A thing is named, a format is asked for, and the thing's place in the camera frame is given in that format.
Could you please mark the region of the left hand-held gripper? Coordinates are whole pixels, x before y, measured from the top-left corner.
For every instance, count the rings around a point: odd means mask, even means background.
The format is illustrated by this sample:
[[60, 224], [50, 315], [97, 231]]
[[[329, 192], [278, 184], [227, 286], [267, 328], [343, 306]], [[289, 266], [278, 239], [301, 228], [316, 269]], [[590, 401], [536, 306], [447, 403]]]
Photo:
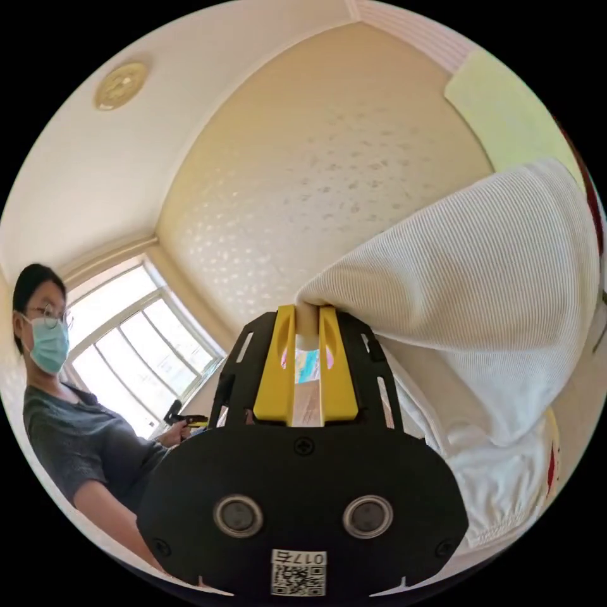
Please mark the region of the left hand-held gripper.
[[166, 414], [163, 418], [164, 422], [167, 425], [172, 426], [174, 424], [182, 423], [185, 421], [187, 427], [190, 427], [190, 428], [207, 427], [208, 422], [209, 422], [208, 417], [206, 417], [205, 415], [198, 415], [198, 414], [188, 415], [188, 416], [184, 417], [180, 413], [182, 406], [183, 406], [183, 404], [179, 399], [175, 399], [173, 401], [173, 403], [169, 407], [169, 410], [166, 412]]

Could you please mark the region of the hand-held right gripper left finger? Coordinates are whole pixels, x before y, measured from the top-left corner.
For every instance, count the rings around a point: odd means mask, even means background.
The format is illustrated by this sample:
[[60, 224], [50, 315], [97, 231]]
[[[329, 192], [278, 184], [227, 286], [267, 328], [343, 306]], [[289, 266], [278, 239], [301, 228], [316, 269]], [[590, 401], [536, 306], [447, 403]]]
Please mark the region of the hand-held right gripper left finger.
[[293, 424], [295, 306], [277, 309], [253, 414], [257, 421]]

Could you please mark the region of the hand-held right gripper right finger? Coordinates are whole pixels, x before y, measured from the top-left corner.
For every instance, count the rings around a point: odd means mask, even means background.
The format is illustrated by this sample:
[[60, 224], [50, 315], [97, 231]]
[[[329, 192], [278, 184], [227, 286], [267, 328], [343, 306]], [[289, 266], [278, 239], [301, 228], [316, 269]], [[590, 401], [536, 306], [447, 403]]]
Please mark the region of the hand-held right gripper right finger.
[[322, 423], [354, 421], [358, 405], [335, 308], [319, 310], [320, 411]]

